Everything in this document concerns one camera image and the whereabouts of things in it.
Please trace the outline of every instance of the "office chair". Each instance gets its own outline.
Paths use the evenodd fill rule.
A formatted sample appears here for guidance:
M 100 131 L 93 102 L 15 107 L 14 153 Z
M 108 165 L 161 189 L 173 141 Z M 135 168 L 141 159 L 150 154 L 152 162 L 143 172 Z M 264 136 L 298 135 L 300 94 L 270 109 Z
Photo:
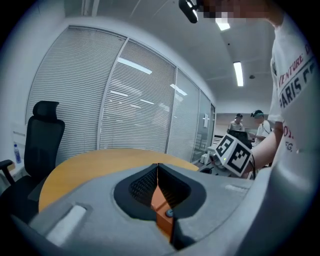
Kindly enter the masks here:
M 33 107 L 24 151 L 24 168 L 29 176 L 15 182 L 8 171 L 8 166 L 13 162 L 0 162 L 0 170 L 11 184 L 0 196 L 1 211 L 7 211 L 26 223 L 38 213 L 41 188 L 56 167 L 57 152 L 65 130 L 65 123 L 57 119 L 58 104 L 55 101 L 39 101 Z

